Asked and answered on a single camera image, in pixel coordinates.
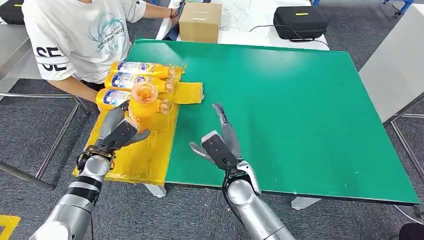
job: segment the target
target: black bag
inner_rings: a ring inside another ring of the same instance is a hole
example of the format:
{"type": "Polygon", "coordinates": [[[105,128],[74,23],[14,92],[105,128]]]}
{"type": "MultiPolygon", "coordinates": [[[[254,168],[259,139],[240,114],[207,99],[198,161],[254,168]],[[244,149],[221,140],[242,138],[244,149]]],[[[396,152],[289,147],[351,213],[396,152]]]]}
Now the black bag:
{"type": "Polygon", "coordinates": [[[24,0],[8,0],[0,6],[0,17],[7,24],[23,25],[24,14],[22,14],[22,4],[24,0]]]}
{"type": "Polygon", "coordinates": [[[279,6],[274,13],[274,25],[285,25],[275,26],[282,39],[316,39],[326,32],[328,24],[316,6],[279,6]]]}

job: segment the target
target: gray carpet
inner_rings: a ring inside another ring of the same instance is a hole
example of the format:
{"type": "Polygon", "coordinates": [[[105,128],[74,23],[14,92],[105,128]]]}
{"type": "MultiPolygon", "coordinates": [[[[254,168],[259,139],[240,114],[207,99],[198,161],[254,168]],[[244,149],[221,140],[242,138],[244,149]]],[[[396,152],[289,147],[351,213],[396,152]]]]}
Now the gray carpet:
{"type": "MultiPolygon", "coordinates": [[[[360,69],[396,24],[389,5],[360,0],[322,0],[330,23],[326,35],[331,49],[350,52],[360,69]]],[[[158,20],[128,24],[131,39],[154,38],[158,20]]],[[[15,93],[55,93],[47,82],[21,79],[15,93]]],[[[35,174],[74,103],[71,99],[17,99],[0,101],[0,160],[35,174]]],[[[424,113],[424,104],[414,111],[424,113]]],[[[76,155],[83,149],[96,120],[79,110],[44,179],[57,185],[53,191],[32,186],[0,171],[0,214],[21,217],[13,240],[27,239],[47,218],[73,179],[76,155]]],[[[424,165],[423,120],[400,119],[399,126],[424,165]]],[[[424,200],[424,184],[391,128],[387,133],[424,200]]],[[[103,240],[244,240],[248,236],[218,190],[168,186],[167,196],[156,198],[141,184],[106,182],[94,212],[95,239],[103,240]]],[[[321,200],[312,207],[290,208],[293,196],[264,194],[263,199],[299,240],[387,240],[410,222],[393,206],[321,200]]],[[[412,213],[410,207],[402,207],[412,213]]]]}

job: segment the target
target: cardboard box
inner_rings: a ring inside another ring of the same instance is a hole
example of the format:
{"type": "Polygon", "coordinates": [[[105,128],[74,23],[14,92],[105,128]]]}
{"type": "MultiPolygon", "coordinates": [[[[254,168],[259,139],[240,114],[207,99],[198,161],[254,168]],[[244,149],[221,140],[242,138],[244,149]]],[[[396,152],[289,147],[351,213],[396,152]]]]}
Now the cardboard box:
{"type": "Polygon", "coordinates": [[[187,2],[178,21],[181,40],[217,43],[221,9],[218,3],[187,2]]]}

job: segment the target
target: cable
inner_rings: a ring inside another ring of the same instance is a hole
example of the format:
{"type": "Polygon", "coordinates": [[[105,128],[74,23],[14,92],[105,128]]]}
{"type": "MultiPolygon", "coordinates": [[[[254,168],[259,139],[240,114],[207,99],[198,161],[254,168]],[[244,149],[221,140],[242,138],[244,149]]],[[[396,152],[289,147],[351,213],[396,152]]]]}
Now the cable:
{"type": "Polygon", "coordinates": [[[325,44],[328,48],[330,48],[330,47],[329,47],[329,45],[328,45],[327,43],[323,42],[323,41],[315,40],[315,39],[305,39],[305,38],[301,37],[301,36],[299,35],[299,33],[298,33],[298,32],[296,32],[295,30],[293,30],[293,28],[288,27],[288,26],[283,25],[283,24],[276,24],[276,25],[258,25],[258,26],[255,26],[254,28],[252,28],[249,32],[251,32],[251,31],[253,31],[255,28],[259,28],[259,27],[285,27],[286,29],[288,29],[288,30],[292,31],[294,34],[296,34],[296,37],[298,37],[298,38],[299,38],[299,41],[302,41],[302,42],[320,42],[320,43],[325,44]]]}
{"type": "Polygon", "coordinates": [[[91,240],[94,240],[93,214],[91,214],[91,240]]]}
{"type": "Polygon", "coordinates": [[[87,154],[87,153],[96,152],[96,151],[102,151],[102,150],[106,149],[107,147],[108,147],[108,146],[103,146],[103,147],[101,147],[101,148],[97,148],[97,149],[90,149],[90,150],[82,151],[80,154],[78,154],[78,155],[76,156],[76,165],[78,166],[79,159],[80,159],[80,156],[81,156],[81,155],[83,155],[83,154],[87,154]]]}
{"type": "Polygon", "coordinates": [[[228,204],[229,209],[231,209],[231,211],[234,213],[234,215],[237,217],[237,219],[240,221],[240,223],[244,226],[242,219],[240,218],[240,216],[236,213],[233,204],[230,202],[230,200],[227,197],[227,193],[228,193],[228,189],[227,189],[227,180],[228,180],[228,171],[229,171],[229,167],[228,165],[226,166],[226,171],[225,171],[225,177],[224,177],[224,181],[222,182],[222,193],[224,195],[224,199],[226,201],[226,204],[228,204]]]}
{"type": "Polygon", "coordinates": [[[404,211],[402,211],[402,210],[401,210],[398,206],[394,205],[394,207],[395,207],[397,210],[399,210],[399,212],[401,212],[403,215],[405,215],[405,217],[407,217],[407,218],[409,218],[410,220],[412,220],[412,221],[416,222],[417,224],[424,225],[424,223],[422,223],[422,222],[418,221],[417,219],[414,219],[414,218],[410,217],[408,214],[406,214],[404,211]]]}

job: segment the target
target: white t-shirt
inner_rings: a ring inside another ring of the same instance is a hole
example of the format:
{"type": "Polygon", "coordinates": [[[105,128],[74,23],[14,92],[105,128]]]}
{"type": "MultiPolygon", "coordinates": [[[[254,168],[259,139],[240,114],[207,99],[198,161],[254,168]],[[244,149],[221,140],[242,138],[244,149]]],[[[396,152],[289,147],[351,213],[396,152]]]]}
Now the white t-shirt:
{"type": "Polygon", "coordinates": [[[145,10],[142,0],[25,0],[22,12],[41,77],[103,83],[111,64],[130,50],[126,20],[138,21],[145,10]]]}

